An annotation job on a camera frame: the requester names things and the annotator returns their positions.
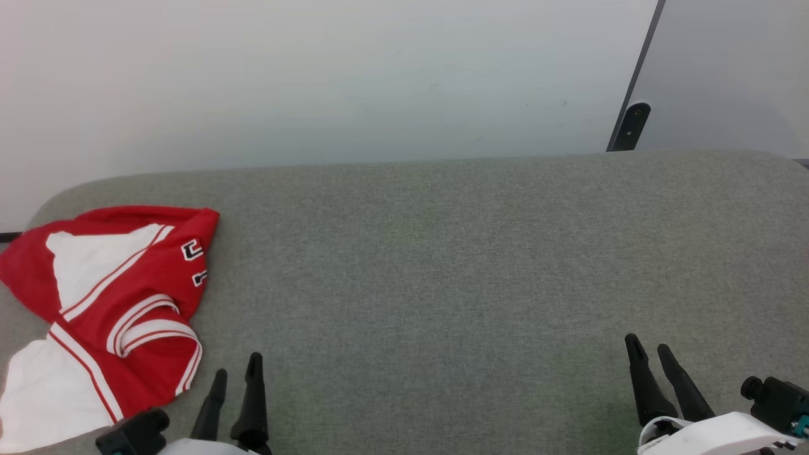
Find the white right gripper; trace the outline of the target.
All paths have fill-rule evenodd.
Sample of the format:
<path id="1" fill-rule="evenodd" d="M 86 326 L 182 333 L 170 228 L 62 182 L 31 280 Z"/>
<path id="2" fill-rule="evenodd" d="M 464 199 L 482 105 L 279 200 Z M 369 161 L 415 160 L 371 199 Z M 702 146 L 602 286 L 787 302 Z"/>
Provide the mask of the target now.
<path id="1" fill-rule="evenodd" d="M 673 386 L 680 411 L 667 400 L 649 366 L 649 357 L 636 334 L 627 334 L 625 348 L 636 415 L 644 427 L 638 438 L 638 454 L 745 454 L 764 447 L 797 447 L 803 438 L 780 433 L 757 418 L 740 412 L 717 416 L 690 375 L 667 344 L 657 354 L 667 380 Z"/>

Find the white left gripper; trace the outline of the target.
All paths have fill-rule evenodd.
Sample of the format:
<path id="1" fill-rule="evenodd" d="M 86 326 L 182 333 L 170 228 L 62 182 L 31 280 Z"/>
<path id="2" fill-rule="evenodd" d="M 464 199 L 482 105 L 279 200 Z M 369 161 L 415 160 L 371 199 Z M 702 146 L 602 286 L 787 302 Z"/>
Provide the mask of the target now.
<path id="1" fill-rule="evenodd" d="M 228 372 L 218 369 L 208 395 L 200 407 L 190 439 L 170 442 L 158 455 L 249 455 L 271 454 L 263 358 L 250 355 L 245 372 L 245 394 L 239 418 L 231 427 L 230 438 L 237 446 L 219 442 L 219 420 L 226 400 Z"/>

